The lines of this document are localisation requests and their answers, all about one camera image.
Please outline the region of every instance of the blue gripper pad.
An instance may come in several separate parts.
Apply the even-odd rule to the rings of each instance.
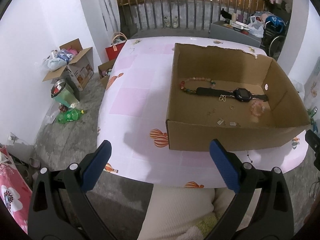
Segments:
[[[229,161],[226,150],[218,141],[211,141],[210,156],[217,166],[228,189],[231,189],[237,194],[240,190],[239,174]]]
[[[82,174],[82,185],[81,189],[83,192],[87,192],[94,188],[96,185],[103,168],[106,166],[108,160],[111,157],[111,143],[104,140],[98,149],[95,151],[95,156],[91,160],[90,164]]]

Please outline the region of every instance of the silver screw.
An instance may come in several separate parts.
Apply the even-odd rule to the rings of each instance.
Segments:
[[[74,171],[76,168],[78,168],[78,164],[77,163],[72,163],[70,166],[69,166],[70,170]]]
[[[243,167],[247,170],[250,170],[252,168],[252,165],[250,163],[244,163]]]
[[[41,174],[45,174],[45,173],[47,172],[47,170],[48,170],[47,168],[42,168],[42,169],[40,170],[40,173],[41,173]]]
[[[278,173],[278,174],[281,173],[281,169],[278,167],[275,167],[273,170],[275,171],[275,173]]]

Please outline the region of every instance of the black watch strap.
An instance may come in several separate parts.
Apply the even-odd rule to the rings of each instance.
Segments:
[[[267,95],[256,95],[256,94],[252,94],[252,99],[262,100],[263,102],[267,102],[269,100]]]
[[[235,97],[235,94],[233,91],[225,91],[225,90],[202,88],[202,87],[197,88],[196,94],[200,96],[209,96],[209,97],[220,97],[221,95],[226,97],[233,97],[233,98]]]

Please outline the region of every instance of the watch screen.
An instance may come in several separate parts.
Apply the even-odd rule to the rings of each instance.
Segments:
[[[248,91],[245,90],[245,89],[239,89],[239,93],[240,93],[240,96],[243,97],[243,98],[248,98],[249,97]]]

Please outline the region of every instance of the red tote bag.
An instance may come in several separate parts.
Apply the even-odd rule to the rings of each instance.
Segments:
[[[124,46],[124,44],[126,43],[126,41],[128,40],[127,37],[121,33],[121,32],[115,32],[113,35],[112,35],[113,39],[112,39],[112,46],[106,48],[106,52],[107,52],[107,55],[108,55],[108,58],[109,60],[113,60],[115,59],[116,57],[118,57],[122,47]],[[114,44],[115,42],[115,39],[117,37],[124,37],[125,41],[124,42],[121,42],[121,43],[118,43],[118,44]]]

